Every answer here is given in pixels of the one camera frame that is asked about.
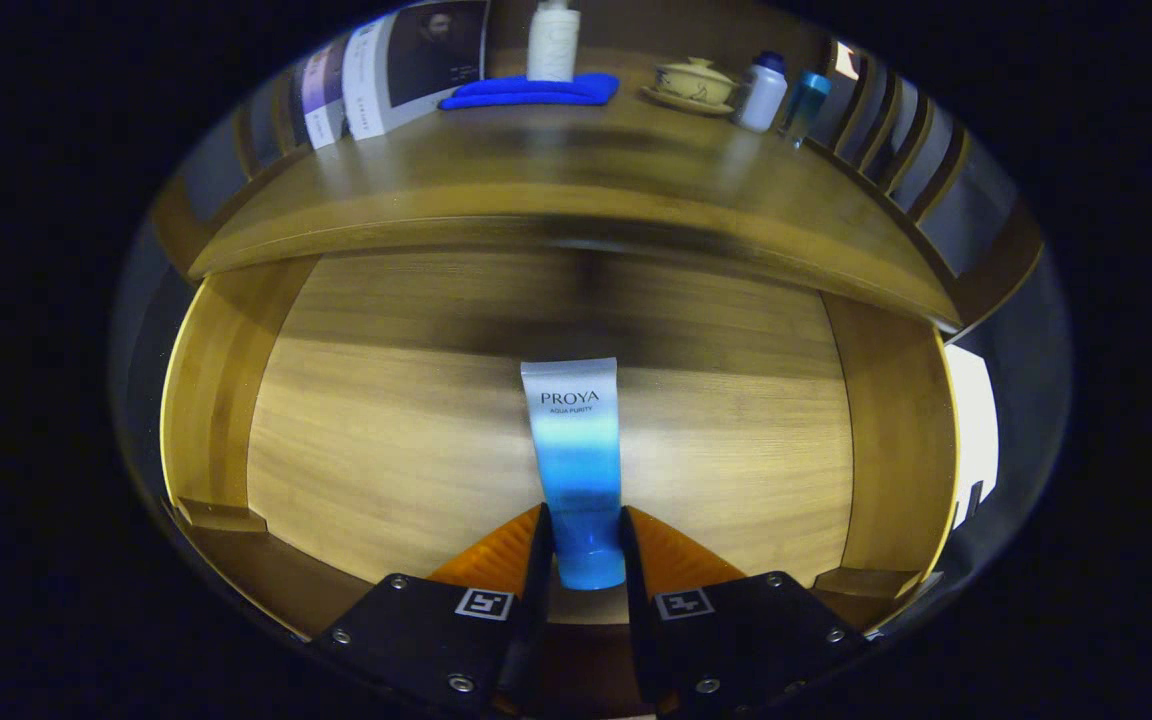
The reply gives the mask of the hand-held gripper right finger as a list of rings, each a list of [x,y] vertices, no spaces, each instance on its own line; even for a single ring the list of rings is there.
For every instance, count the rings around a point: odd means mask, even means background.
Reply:
[[[637,688],[658,717],[794,717],[867,655],[865,634],[786,571],[740,571],[631,506],[620,543]]]

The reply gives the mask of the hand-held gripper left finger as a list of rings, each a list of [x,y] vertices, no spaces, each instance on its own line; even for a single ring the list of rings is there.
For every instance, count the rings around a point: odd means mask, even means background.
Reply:
[[[539,503],[426,577],[393,573],[312,639],[397,717],[518,717],[550,609],[554,538]]]

